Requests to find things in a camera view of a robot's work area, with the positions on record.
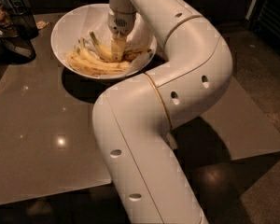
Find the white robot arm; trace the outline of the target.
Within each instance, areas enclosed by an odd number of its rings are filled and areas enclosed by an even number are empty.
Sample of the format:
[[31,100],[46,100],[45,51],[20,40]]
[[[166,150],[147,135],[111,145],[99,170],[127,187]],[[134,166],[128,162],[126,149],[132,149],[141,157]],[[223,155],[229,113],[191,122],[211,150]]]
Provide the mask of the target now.
[[110,0],[134,6],[167,58],[104,91],[92,126],[132,224],[208,224],[165,136],[212,107],[228,88],[230,49],[183,0]]

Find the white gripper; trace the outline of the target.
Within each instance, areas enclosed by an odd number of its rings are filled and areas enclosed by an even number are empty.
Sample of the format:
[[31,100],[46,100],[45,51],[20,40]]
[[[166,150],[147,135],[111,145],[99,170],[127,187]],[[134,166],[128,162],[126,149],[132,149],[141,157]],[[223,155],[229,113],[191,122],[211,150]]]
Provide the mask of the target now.
[[136,20],[135,13],[119,13],[109,9],[107,24],[114,35],[111,38],[111,58],[113,62],[120,62],[126,45],[126,37],[133,28]]

